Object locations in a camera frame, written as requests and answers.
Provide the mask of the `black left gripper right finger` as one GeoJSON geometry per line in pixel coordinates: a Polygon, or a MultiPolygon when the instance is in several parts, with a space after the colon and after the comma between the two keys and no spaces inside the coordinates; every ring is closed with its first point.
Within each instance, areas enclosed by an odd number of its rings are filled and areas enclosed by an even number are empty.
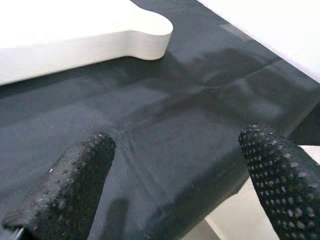
{"type": "Polygon", "coordinates": [[[238,142],[279,240],[320,240],[320,164],[263,123],[242,129],[238,142]]]}

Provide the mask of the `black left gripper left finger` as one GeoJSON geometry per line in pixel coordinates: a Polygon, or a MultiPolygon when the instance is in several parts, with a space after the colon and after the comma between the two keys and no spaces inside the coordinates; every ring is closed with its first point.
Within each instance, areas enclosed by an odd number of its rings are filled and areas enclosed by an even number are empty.
{"type": "Polygon", "coordinates": [[[73,143],[6,213],[0,240],[87,240],[115,151],[101,131],[73,143]]]}

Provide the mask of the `black table cloth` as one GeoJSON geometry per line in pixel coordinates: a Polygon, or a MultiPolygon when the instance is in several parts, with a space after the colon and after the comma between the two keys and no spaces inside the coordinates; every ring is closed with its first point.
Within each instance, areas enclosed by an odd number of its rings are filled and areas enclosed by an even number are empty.
{"type": "Polygon", "coordinates": [[[102,131],[116,152],[88,240],[181,238],[246,181],[243,128],[289,135],[320,102],[320,84],[197,0],[133,1],[173,24],[161,59],[0,87],[0,234],[63,151],[102,131]]]}

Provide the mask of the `white plastic table top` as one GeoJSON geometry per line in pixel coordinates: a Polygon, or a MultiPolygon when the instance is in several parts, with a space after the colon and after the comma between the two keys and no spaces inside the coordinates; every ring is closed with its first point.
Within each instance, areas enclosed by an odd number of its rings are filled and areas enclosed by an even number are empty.
{"type": "Polygon", "coordinates": [[[0,86],[121,57],[158,60],[173,29],[131,0],[0,0],[0,86]]]}

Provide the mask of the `clear tape strip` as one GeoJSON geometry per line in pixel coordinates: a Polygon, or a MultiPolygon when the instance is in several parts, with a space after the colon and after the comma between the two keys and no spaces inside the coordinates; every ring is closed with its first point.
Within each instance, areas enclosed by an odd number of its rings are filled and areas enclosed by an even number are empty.
{"type": "Polygon", "coordinates": [[[252,41],[253,38],[247,35],[245,32],[241,31],[239,28],[235,27],[234,25],[228,24],[221,24],[220,27],[227,32],[235,35],[236,37],[240,38],[244,42],[252,41]]]}

